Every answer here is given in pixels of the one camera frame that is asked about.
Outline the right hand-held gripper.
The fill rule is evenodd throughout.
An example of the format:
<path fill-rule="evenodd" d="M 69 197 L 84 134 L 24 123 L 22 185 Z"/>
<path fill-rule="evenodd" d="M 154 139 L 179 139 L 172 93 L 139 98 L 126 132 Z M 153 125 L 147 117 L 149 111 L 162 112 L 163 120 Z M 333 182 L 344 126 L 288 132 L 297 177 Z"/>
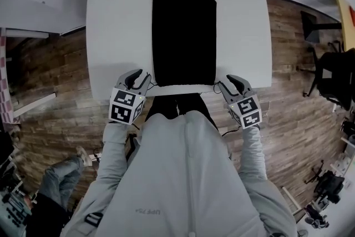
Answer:
<path fill-rule="evenodd" d="M 257 95 L 253 95 L 250 83 L 236 75 L 228 74 L 226 77 L 238 91 L 232 93 L 222 81 L 218 82 L 219 89 L 228 104 L 228 110 L 232 118 L 242 129 L 261 123 L 262 111 L 260 103 Z"/>

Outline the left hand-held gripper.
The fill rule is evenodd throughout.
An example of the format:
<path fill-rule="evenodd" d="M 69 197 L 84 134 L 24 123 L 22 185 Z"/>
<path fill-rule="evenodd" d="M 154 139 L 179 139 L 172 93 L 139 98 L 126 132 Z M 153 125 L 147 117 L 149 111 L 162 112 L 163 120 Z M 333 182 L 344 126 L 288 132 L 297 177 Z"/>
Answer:
<path fill-rule="evenodd" d="M 142 69 L 134 69 L 119 77 L 110 97 L 109 120 L 132 125 L 142 113 L 146 101 L 145 95 L 151 81 L 151 74 L 147 73 L 141 84 L 134 87 L 135 80 L 142 72 Z"/>

